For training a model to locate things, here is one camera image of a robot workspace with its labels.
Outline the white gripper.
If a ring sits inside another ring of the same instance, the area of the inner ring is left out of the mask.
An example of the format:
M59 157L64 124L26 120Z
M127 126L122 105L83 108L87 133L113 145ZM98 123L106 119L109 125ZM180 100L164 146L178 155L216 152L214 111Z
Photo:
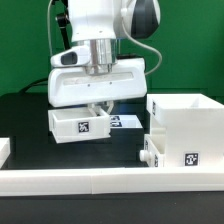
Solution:
M143 58L118 60L107 74L89 75L90 49L76 46L51 58L54 69L48 78L48 100L53 107L88 104L93 117L99 116L95 104L106 102L111 114L114 100L143 97L147 86Z

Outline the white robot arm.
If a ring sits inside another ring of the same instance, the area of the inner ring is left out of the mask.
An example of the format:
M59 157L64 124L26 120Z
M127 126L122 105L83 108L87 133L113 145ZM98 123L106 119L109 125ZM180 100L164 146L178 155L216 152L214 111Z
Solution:
M49 103L60 108L144 96L145 61L119 57L117 42L137 44L156 31L158 0L68 0L67 10L72 46L51 57Z

